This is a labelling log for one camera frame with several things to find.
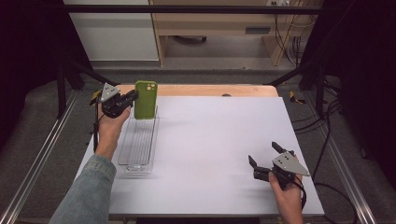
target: white table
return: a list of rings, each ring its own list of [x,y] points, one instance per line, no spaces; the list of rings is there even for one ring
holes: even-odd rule
[[[267,182],[253,178],[248,155],[273,167],[273,141],[294,150],[306,167],[280,97],[159,96],[160,127],[152,173],[118,174],[111,215],[131,217],[261,217],[277,215]],[[125,135],[123,127],[119,145]],[[92,140],[78,170],[92,155]],[[312,179],[303,178],[305,216],[324,214]]]

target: green phone case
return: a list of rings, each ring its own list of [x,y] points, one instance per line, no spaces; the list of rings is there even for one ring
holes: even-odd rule
[[[134,84],[138,97],[134,101],[135,119],[154,119],[158,85],[154,81],[137,81]]]

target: white cabinet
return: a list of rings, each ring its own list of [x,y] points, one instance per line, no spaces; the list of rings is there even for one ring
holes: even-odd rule
[[[148,5],[148,0],[64,0],[66,5]],[[148,13],[70,13],[92,62],[159,61]]]

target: black curtain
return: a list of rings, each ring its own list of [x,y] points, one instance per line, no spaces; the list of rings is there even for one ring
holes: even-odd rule
[[[0,6],[0,148],[12,134],[26,94],[56,80],[61,61],[71,58],[91,68],[66,12],[42,10],[62,0],[7,0]],[[78,71],[69,71],[78,76]]]
[[[337,6],[339,1],[325,2]],[[303,62],[336,24],[320,16],[307,43]],[[340,101],[369,157],[396,188],[396,1],[357,0],[332,34],[321,62],[325,76],[339,77]]]

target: cable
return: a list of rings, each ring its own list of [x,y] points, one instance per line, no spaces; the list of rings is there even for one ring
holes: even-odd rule
[[[283,176],[281,173],[276,173],[276,175],[280,175],[283,179],[289,181],[289,180],[288,180],[285,176]],[[297,176],[296,176],[295,178],[298,179],[298,181],[300,182],[300,184],[297,184],[294,180],[293,180],[293,181],[289,181],[289,182],[290,182],[291,184],[297,186],[297,188],[299,188],[300,191],[303,192],[303,197],[301,198],[301,208],[304,209],[305,203],[306,203],[306,192],[305,192],[305,189],[304,189],[304,185],[303,185],[303,182],[301,181],[300,178],[298,178]]]
[[[298,132],[298,131],[307,129],[307,128],[309,128],[309,127],[312,127],[314,124],[316,124],[316,123],[317,123],[318,121],[320,121],[320,120],[322,120],[322,119],[317,119],[317,120],[315,120],[314,122],[312,122],[312,123],[310,123],[310,124],[304,126],[303,128],[294,129],[294,131],[295,131],[295,132]]]
[[[303,133],[310,133],[310,132],[313,132],[314,130],[316,130],[316,129],[320,128],[321,126],[323,126],[323,124],[325,124],[325,123],[326,123],[326,121],[323,121],[321,124],[319,124],[319,126],[313,128],[313,129],[310,129],[310,130],[308,130],[308,131],[305,131],[305,132],[303,132]]]
[[[98,132],[99,132],[99,121],[103,117],[103,115],[98,118],[99,116],[99,99],[102,93],[100,92],[96,96],[96,103],[95,103],[95,122],[93,124],[93,153],[96,152],[96,148],[98,147]]]
[[[333,101],[333,102],[331,102],[331,103],[329,104],[327,111],[331,111],[331,109],[332,109],[332,107],[333,107],[333,103],[335,103],[335,102],[337,102],[337,100],[335,100],[335,101]],[[324,143],[323,143],[323,147],[322,147],[322,149],[320,150],[320,154],[319,154],[319,158],[318,158],[318,161],[317,161],[317,165],[315,166],[314,172],[313,172],[313,174],[312,174],[312,180],[315,180],[315,177],[316,177],[317,171],[318,171],[318,167],[319,167],[320,162],[321,162],[321,160],[322,160],[322,158],[323,158],[323,154],[324,154],[325,148],[326,148],[326,146],[327,146],[327,142],[329,141],[329,138],[330,138],[330,131],[331,131],[331,126],[330,126],[330,113],[325,113],[325,114],[326,114],[326,121],[327,121],[327,125],[328,125],[328,131],[327,131],[327,134],[326,134],[326,139],[325,139],[325,141],[324,141]]]
[[[314,183],[315,186],[322,186],[322,187],[326,187],[329,189],[334,190],[335,192],[339,193],[343,198],[346,199],[347,202],[349,202],[349,204],[351,205],[352,209],[353,209],[353,213],[354,213],[354,217],[353,217],[353,222],[352,223],[358,223],[358,211],[356,210],[354,204],[352,203],[352,201],[350,201],[350,199],[343,193],[341,192],[339,189],[336,189],[335,187],[332,187],[328,184],[323,184],[323,183]],[[328,217],[324,216],[330,223],[335,223],[333,220],[329,219]]]

